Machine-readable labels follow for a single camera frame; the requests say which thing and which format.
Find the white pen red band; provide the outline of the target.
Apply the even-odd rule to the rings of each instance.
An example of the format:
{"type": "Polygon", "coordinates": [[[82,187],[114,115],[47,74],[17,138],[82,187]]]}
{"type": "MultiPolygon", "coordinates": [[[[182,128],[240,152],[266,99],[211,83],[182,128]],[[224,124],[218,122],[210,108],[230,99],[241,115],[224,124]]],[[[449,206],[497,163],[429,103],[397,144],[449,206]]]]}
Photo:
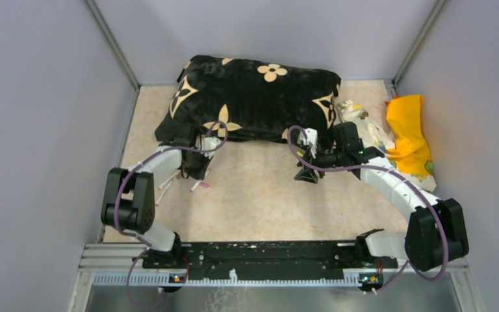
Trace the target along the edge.
{"type": "Polygon", "coordinates": [[[168,177],[164,182],[162,182],[159,186],[158,189],[162,190],[165,188],[167,185],[169,185],[173,179],[178,178],[180,174],[180,171],[174,172],[170,177],[168,177]]]}

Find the white pen brown cap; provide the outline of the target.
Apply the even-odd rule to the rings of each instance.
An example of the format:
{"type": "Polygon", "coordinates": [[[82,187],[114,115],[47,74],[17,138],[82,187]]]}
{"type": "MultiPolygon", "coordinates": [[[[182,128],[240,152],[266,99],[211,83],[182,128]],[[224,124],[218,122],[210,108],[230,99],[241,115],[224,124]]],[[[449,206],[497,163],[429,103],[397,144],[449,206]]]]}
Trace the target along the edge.
{"type": "Polygon", "coordinates": [[[159,206],[161,201],[163,200],[163,198],[165,197],[165,195],[167,194],[168,190],[170,189],[172,185],[172,182],[170,181],[169,183],[167,183],[166,185],[164,185],[162,188],[161,188],[161,193],[159,194],[159,197],[157,198],[156,202],[155,202],[155,205],[156,206],[159,206]]]}

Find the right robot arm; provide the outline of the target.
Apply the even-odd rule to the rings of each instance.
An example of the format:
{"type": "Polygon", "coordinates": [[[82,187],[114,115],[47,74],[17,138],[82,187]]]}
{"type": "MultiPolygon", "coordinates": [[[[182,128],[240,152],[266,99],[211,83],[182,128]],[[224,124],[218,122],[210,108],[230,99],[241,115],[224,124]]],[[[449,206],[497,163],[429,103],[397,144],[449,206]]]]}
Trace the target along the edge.
{"type": "Polygon", "coordinates": [[[366,147],[352,122],[334,127],[334,143],[320,148],[318,132],[294,125],[286,140],[301,170],[295,179],[317,183],[326,173],[351,172],[377,190],[403,217],[404,232],[374,229],[357,238],[355,260],[372,268],[382,257],[407,261],[419,272],[444,271],[450,261],[469,253],[463,208],[417,186],[375,146],[366,147]]]}

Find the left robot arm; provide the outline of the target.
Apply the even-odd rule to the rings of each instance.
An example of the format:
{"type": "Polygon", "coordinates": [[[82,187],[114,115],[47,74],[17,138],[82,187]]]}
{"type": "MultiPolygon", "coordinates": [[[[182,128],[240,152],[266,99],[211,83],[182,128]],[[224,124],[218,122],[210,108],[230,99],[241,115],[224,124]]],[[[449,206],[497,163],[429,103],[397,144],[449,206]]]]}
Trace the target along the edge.
{"type": "Polygon", "coordinates": [[[162,140],[153,153],[138,163],[110,169],[101,222],[158,251],[157,259],[164,267],[178,267],[183,256],[176,247],[177,234],[155,219],[155,189],[180,172],[197,181],[204,180],[214,152],[224,143],[212,131],[202,133],[190,126],[162,140]]]}

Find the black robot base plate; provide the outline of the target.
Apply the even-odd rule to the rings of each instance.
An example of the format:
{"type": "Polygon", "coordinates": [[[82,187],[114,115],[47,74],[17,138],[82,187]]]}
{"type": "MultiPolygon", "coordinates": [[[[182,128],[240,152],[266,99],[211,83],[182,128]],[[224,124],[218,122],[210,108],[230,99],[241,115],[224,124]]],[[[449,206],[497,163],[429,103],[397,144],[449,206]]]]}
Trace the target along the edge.
{"type": "Polygon", "coordinates": [[[171,252],[149,250],[144,269],[174,269],[188,273],[190,281],[341,280],[346,269],[397,268],[389,257],[371,256],[355,240],[296,240],[249,242],[182,242],[171,252]]]}

